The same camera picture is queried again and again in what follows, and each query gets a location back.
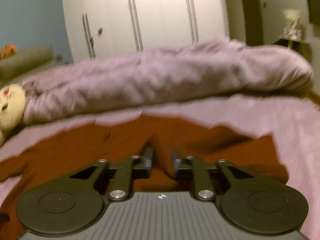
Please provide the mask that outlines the rust red sweater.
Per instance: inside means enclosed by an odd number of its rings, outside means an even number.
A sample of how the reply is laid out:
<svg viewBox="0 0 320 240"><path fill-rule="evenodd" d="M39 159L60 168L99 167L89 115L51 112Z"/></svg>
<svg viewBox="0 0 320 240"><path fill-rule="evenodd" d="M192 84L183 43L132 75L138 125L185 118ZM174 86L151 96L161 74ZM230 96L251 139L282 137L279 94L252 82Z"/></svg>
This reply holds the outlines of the rust red sweater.
<svg viewBox="0 0 320 240"><path fill-rule="evenodd" d="M277 157L271 136L253 139L227 126L207 128L181 118L141 115L116 126L87 124L61 131L1 162L1 181L20 176L1 205L1 239L17 239L23 229L16 216L18 198L59 176L105 159L119 163L150 144L155 149L148 180L136 191L185 191L189 181L174 181L171 152L192 155L207 163L227 159L236 165L287 183L289 174Z"/></svg>

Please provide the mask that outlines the lilac bed sheet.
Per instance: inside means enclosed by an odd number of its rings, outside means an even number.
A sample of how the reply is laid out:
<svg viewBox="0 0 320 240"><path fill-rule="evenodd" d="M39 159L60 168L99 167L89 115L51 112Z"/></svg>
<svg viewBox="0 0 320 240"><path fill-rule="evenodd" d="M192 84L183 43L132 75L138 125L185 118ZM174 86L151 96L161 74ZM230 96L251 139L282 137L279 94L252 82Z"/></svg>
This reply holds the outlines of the lilac bed sheet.
<svg viewBox="0 0 320 240"><path fill-rule="evenodd" d="M79 115L23 129L1 147L1 159L18 155L64 129L89 122L114 125L141 114L181 116L208 127L227 124L252 137L272 134L280 161L289 171L288 184L308 200L309 214L302 233L310 239L319 239L319 108L309 100L236 94Z"/></svg>

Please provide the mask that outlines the cream round face plush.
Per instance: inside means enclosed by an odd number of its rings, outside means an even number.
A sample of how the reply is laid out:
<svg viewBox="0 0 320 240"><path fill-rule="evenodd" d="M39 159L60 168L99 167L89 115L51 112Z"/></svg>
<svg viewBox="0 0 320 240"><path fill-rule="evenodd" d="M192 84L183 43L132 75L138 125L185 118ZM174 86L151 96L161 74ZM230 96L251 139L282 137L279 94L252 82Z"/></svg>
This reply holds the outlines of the cream round face plush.
<svg viewBox="0 0 320 240"><path fill-rule="evenodd" d="M22 121L26 105L25 91L18 84L1 88L1 146Z"/></svg>

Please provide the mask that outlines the lilac rumpled duvet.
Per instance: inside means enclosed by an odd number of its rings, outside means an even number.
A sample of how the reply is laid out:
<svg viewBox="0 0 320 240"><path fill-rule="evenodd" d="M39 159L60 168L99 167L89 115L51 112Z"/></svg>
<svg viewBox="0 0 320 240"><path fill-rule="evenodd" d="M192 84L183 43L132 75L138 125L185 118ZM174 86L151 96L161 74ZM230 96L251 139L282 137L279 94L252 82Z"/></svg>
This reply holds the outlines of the lilac rumpled duvet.
<svg viewBox="0 0 320 240"><path fill-rule="evenodd" d="M313 69L291 49L223 37L53 67L21 85L27 97L23 123L34 125L240 91L303 95L313 87Z"/></svg>

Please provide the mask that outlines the grey bolster pillow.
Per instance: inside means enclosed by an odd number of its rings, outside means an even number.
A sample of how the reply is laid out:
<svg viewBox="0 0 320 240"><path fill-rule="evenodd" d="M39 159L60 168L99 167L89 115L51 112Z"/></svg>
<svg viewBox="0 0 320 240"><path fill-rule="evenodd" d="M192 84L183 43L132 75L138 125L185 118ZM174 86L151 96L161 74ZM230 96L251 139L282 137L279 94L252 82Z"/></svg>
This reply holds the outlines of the grey bolster pillow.
<svg viewBox="0 0 320 240"><path fill-rule="evenodd" d="M17 54L1 60L1 81L11 80L53 60L54 52L49 45L19 51Z"/></svg>

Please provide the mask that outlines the orange plush toy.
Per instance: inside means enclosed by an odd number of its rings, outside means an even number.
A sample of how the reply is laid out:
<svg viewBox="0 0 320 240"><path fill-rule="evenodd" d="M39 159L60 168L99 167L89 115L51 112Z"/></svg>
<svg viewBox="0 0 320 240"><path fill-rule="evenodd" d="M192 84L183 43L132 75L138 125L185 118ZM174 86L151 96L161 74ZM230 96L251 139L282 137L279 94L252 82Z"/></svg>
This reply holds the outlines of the orange plush toy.
<svg viewBox="0 0 320 240"><path fill-rule="evenodd" d="M17 54L18 49L15 44L7 44L1 51L1 60L9 58L15 54Z"/></svg>

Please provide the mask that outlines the white flower bouquet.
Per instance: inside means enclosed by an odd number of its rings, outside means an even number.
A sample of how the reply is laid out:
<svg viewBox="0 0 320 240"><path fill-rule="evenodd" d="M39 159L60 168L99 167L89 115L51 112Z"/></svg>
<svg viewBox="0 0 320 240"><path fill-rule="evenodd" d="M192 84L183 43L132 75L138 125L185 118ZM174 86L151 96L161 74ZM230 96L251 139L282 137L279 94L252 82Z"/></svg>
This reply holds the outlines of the white flower bouquet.
<svg viewBox="0 0 320 240"><path fill-rule="evenodd" d="M294 41L300 41L303 37L302 29L300 29L300 10L299 9L284 9L283 15L286 22L283 35L285 38Z"/></svg>

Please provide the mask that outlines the white wardrobe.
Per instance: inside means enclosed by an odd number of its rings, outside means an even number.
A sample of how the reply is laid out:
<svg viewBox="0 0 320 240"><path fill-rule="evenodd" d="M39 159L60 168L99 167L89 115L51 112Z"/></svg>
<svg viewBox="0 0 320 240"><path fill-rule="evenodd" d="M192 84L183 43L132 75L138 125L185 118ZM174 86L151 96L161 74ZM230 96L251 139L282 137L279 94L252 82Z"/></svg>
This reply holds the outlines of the white wardrobe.
<svg viewBox="0 0 320 240"><path fill-rule="evenodd" d="M74 62L229 35L226 0L62 0Z"/></svg>

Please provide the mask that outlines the dark brown door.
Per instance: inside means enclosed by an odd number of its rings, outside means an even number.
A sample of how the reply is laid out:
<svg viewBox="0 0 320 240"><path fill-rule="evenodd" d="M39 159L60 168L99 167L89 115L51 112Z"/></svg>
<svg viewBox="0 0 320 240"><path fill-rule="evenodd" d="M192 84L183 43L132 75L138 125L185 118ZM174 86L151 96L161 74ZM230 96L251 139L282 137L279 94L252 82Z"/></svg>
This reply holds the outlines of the dark brown door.
<svg viewBox="0 0 320 240"><path fill-rule="evenodd" d="M249 46L259 46L264 43L263 19L260 0L242 0L246 43Z"/></svg>

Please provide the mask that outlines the dark wall television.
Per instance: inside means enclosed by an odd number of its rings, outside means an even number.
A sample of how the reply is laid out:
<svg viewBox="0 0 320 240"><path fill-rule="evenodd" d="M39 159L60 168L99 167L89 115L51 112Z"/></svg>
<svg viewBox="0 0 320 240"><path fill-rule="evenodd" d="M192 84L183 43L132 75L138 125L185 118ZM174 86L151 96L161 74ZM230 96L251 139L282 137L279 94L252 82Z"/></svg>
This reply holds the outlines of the dark wall television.
<svg viewBox="0 0 320 240"><path fill-rule="evenodd" d="M320 0L307 0L309 10L309 21L312 24L320 24Z"/></svg>

